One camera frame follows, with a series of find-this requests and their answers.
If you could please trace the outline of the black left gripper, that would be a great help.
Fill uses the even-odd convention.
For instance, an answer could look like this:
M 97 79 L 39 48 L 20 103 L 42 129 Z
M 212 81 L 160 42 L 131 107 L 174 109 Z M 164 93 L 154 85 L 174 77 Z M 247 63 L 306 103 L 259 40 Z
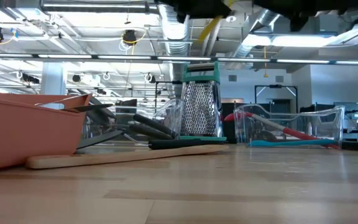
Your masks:
M 171 6 L 179 23 L 184 23 L 187 16 L 190 19 L 226 18 L 232 12 L 223 0 L 157 0 L 157 3 Z

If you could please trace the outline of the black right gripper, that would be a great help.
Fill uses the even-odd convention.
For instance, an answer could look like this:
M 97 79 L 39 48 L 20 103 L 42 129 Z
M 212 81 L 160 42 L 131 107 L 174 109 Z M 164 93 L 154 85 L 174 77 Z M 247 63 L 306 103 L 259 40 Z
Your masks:
M 291 31 L 300 31 L 318 11 L 314 0 L 253 0 L 253 3 L 289 19 Z

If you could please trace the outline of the clear plastic bin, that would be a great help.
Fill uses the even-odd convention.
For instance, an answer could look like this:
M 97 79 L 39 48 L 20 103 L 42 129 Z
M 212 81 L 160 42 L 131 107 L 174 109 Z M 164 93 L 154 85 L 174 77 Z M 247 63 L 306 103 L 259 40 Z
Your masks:
M 306 112 L 306 113 L 273 113 L 265 110 L 257 104 L 242 105 L 234 109 L 232 113 L 250 112 L 263 118 L 280 124 L 284 127 L 294 129 L 301 133 L 320 139 L 335 141 L 335 145 L 341 148 L 344 122 L 344 107 L 335 106 L 328 110 Z M 233 121 L 234 131 L 238 142 L 248 147 L 255 140 L 269 142 L 299 141 L 298 138 L 284 134 L 281 130 L 266 125 L 254 118 L 241 116 Z M 320 145 L 302 146 L 274 146 L 274 147 L 324 147 Z
M 176 138 L 178 138 L 180 133 L 181 117 L 183 114 L 182 100 L 170 100 L 159 108 L 140 107 L 137 105 L 137 100 L 118 101 L 113 105 L 104 105 L 98 100 L 92 100 L 91 107 L 93 109 L 86 112 L 82 128 L 82 139 L 93 138 L 113 131 L 124 131 L 140 143 L 159 140 L 135 133 L 129 129 L 131 124 L 141 124 L 133 119 L 135 114 L 145 116 L 174 130 L 177 133 Z M 124 136 L 118 136 L 109 141 L 132 140 Z

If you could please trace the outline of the red slotted spoon steel handle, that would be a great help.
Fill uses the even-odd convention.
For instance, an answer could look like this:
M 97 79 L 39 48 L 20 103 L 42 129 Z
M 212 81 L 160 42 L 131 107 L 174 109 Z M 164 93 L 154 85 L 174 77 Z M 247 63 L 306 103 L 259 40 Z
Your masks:
M 245 116 L 248 118 L 254 118 L 257 121 L 260 121 L 266 125 L 269 125 L 273 128 L 276 128 L 278 130 L 281 130 L 284 134 L 290 135 L 292 137 L 296 137 L 299 139 L 299 141 L 304 141 L 304 140 L 315 140 L 315 139 L 320 139 L 320 138 L 316 138 L 314 136 L 310 136 L 304 133 L 301 133 L 299 131 L 295 131 L 294 129 L 291 128 L 287 128 L 284 127 L 280 124 L 274 123 L 273 121 L 269 121 L 266 118 L 263 118 L 259 115 L 250 113 L 250 112 L 240 112 L 240 113 L 231 113 L 229 115 L 227 115 L 226 117 L 223 118 L 223 121 L 228 122 L 228 121 L 234 121 L 235 119 L 240 118 L 241 116 Z

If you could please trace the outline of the blue plastic spoon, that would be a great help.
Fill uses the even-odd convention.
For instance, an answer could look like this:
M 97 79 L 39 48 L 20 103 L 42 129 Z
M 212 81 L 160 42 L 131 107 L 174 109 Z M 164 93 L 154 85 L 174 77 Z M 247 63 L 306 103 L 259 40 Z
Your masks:
M 335 142 L 330 139 L 315 139 L 315 140 L 304 140 L 304 141 L 278 141 L 278 142 L 255 140 L 249 143 L 249 146 L 254 146 L 254 147 L 302 146 L 302 145 L 320 145 L 324 147 L 338 148 L 338 146 L 335 145 Z

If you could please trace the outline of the black round turner plain handle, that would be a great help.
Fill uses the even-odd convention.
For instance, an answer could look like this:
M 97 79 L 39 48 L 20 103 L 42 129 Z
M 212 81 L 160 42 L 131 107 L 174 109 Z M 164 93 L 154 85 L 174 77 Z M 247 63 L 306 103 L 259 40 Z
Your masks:
M 100 144 L 102 142 L 106 142 L 109 140 L 114 139 L 118 136 L 124 136 L 128 138 L 129 140 L 134 141 L 137 144 L 140 144 L 141 146 L 148 146 L 151 150 L 162 150 L 162 149 L 176 149 L 181 147 L 191 147 L 191 146 L 201 146 L 204 144 L 204 142 L 201 139 L 174 139 L 174 140 L 152 140 L 149 141 L 147 144 L 142 144 L 132 137 L 130 137 L 128 134 L 126 134 L 124 131 L 113 131 L 110 133 L 102 134 L 93 138 L 87 138 L 82 139 L 78 145 L 77 149 L 83 149 L 86 147 L 94 146 L 97 144 Z

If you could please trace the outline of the wooden slotted spatula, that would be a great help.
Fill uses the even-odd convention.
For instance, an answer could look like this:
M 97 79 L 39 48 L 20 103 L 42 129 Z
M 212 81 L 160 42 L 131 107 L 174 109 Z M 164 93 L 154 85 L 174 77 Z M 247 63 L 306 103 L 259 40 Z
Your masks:
M 165 157 L 192 156 L 211 154 L 229 149 L 221 144 L 181 147 L 149 151 L 115 152 L 112 154 L 74 154 L 59 156 L 34 156 L 25 162 L 28 169 L 55 169 L 62 167 L 91 166 L 119 162 L 144 161 Z

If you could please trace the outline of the orange plastic bin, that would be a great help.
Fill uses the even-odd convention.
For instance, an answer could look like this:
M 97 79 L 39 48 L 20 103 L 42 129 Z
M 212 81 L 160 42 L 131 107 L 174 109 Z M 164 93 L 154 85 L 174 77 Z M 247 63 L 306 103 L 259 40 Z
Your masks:
M 28 157 L 73 154 L 81 138 L 91 95 L 18 95 L 0 93 L 0 169 Z

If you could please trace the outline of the teal steel box grater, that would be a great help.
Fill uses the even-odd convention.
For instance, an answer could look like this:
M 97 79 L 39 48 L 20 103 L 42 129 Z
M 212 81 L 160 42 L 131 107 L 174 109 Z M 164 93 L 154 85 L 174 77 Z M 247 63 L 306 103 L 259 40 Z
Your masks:
M 179 138 L 225 142 L 219 63 L 186 66 L 182 84 L 184 109 Z

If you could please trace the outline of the background monitor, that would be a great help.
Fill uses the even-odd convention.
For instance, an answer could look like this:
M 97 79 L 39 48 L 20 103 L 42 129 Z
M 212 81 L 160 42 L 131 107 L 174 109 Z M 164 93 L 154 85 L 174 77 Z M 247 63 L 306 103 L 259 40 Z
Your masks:
M 344 113 L 344 126 L 347 128 L 350 125 L 358 124 L 358 103 L 357 102 L 334 102 L 334 106 L 343 106 Z

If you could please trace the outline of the long ceiling light strip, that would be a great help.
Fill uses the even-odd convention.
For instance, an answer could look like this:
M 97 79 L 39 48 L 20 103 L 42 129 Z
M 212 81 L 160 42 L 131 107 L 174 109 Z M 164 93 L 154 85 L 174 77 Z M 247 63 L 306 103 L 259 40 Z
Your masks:
M 354 65 L 358 60 L 305 60 L 282 58 L 232 58 L 232 57 L 189 57 L 189 56 L 146 56 L 146 55 L 87 55 L 87 54 L 9 54 L 0 53 L 0 58 L 14 60 L 60 60 L 60 61 L 152 61 L 152 62 L 234 62 L 234 63 L 294 63 L 315 65 Z

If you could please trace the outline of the white pillar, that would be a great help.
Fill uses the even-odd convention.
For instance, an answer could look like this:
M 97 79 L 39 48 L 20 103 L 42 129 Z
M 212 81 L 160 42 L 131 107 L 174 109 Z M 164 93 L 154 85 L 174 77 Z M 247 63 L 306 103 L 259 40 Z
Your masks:
M 63 62 L 44 62 L 40 93 L 42 95 L 66 95 L 67 72 Z

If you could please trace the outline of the silver ventilation duct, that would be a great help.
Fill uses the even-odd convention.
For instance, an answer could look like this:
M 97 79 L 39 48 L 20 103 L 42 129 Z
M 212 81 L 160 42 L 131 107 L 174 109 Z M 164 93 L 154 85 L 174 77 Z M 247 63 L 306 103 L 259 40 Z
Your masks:
M 177 21 L 177 13 L 174 7 L 164 4 L 162 1 L 158 2 L 158 10 L 161 15 L 161 25 L 163 37 L 168 42 L 165 43 L 165 48 L 168 56 L 184 57 L 188 56 L 190 48 L 188 19 L 184 23 Z M 182 81 L 185 73 L 185 64 L 182 62 L 172 62 L 170 64 L 170 76 L 172 81 Z M 182 85 L 173 85 L 174 96 L 181 97 Z

